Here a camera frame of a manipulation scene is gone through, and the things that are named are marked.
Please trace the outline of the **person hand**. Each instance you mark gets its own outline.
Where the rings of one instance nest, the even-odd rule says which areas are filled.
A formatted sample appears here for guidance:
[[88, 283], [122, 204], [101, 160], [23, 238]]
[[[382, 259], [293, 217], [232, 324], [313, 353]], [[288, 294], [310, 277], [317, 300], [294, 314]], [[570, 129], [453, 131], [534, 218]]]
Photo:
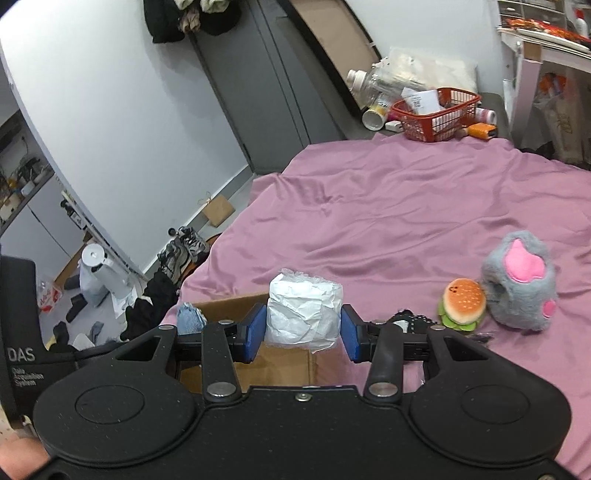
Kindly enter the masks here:
[[10, 479], [25, 479], [48, 460], [49, 455], [38, 439], [16, 437], [1, 445], [1, 470]]

